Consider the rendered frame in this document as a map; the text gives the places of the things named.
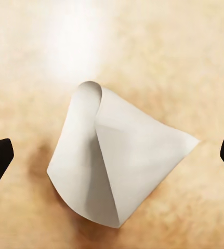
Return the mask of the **paper coffee filter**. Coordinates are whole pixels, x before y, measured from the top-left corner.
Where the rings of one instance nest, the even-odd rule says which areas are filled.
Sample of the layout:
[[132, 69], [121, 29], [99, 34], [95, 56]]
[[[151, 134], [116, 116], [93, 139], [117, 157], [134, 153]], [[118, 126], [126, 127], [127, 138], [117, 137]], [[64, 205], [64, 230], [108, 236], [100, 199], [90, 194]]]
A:
[[86, 81], [73, 93], [47, 173], [73, 211], [118, 229], [199, 142]]

